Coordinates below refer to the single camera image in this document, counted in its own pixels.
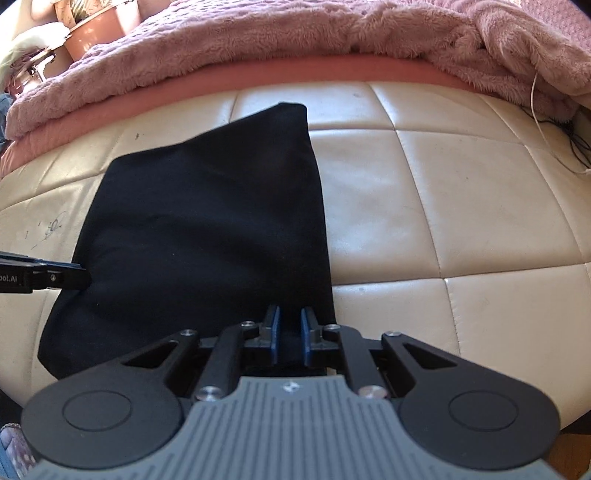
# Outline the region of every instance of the white cable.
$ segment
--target white cable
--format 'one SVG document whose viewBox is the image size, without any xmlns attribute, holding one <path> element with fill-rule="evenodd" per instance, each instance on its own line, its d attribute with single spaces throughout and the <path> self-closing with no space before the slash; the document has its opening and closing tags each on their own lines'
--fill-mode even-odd
<svg viewBox="0 0 591 480">
<path fill-rule="evenodd" d="M 534 117 L 535 124 L 537 125 L 538 130 L 540 131 L 540 135 L 542 135 L 542 138 L 544 139 L 546 146 L 550 150 L 550 153 L 552 153 L 552 156 L 556 160 L 558 160 L 558 162 L 564 168 L 566 168 L 569 172 L 574 173 L 575 175 L 579 175 L 581 177 L 586 177 L 587 175 L 591 175 L 591 168 L 586 168 L 584 171 L 576 171 L 576 170 L 573 170 L 572 168 L 570 168 L 568 165 L 566 165 L 562 160 L 560 160 L 558 158 L 558 155 L 556 155 L 556 153 L 554 153 L 554 149 L 550 146 L 550 143 L 546 139 L 546 136 L 544 135 L 544 132 L 542 131 L 542 127 L 540 126 L 540 123 L 538 122 L 538 118 L 536 117 L 535 112 L 534 112 L 534 90 L 535 90 L 535 83 L 537 80 L 538 80 L 538 72 L 535 73 L 534 83 L 531 85 L 530 108 L 531 108 L 531 115 Z"/>
</svg>

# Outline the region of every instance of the gray gripper housing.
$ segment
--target gray gripper housing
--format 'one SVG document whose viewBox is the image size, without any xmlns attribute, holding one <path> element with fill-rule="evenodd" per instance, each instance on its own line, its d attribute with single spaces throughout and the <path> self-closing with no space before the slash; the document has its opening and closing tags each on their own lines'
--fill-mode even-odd
<svg viewBox="0 0 591 480">
<path fill-rule="evenodd" d="M 196 403 L 154 454 L 109 470 L 45 460 L 27 480 L 563 480 L 542 460 L 468 470 L 423 450 L 388 400 L 355 395 L 341 375 L 242 377 L 226 398 Z"/>
</svg>

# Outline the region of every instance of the wooden floor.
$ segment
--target wooden floor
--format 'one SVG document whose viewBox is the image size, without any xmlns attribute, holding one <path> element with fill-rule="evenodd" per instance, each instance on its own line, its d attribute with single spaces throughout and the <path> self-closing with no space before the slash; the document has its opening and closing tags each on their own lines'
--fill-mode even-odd
<svg viewBox="0 0 591 480">
<path fill-rule="evenodd" d="M 579 479 L 591 460 L 591 435 L 563 433 L 548 455 L 547 462 L 567 480 Z"/>
</svg>

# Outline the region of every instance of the cream leather surface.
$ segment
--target cream leather surface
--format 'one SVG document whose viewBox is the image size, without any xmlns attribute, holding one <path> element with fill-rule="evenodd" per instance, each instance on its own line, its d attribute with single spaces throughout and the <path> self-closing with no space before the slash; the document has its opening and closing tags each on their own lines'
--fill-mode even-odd
<svg viewBox="0 0 591 480">
<path fill-rule="evenodd" d="M 401 330 L 530 382 L 563 424 L 591 409 L 591 179 L 518 107 L 445 87 L 310 83 L 194 98 L 95 131 L 0 182 L 0 249 L 69 261 L 114 158 L 279 101 L 309 109 L 337 318 Z M 573 168 L 567 138 L 544 129 Z M 0 388 L 50 382 L 37 361 L 57 293 L 0 296 Z"/>
</svg>

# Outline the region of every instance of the blue fabric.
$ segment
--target blue fabric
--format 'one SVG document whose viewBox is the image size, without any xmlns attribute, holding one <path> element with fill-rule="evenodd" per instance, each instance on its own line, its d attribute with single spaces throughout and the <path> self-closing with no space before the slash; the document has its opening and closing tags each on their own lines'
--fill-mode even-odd
<svg viewBox="0 0 591 480">
<path fill-rule="evenodd" d="M 2 445 L 0 444 L 0 477 L 2 476 L 9 478 L 10 480 L 18 480 L 17 472 L 12 466 L 12 462 L 4 451 L 4 448 L 2 448 Z"/>
<path fill-rule="evenodd" d="M 6 116 L 8 114 L 8 109 L 12 105 L 12 97 L 7 94 L 3 93 L 0 95 L 0 150 L 4 147 L 6 143 L 6 137 L 4 136 L 4 132 L 6 131 Z"/>
</svg>

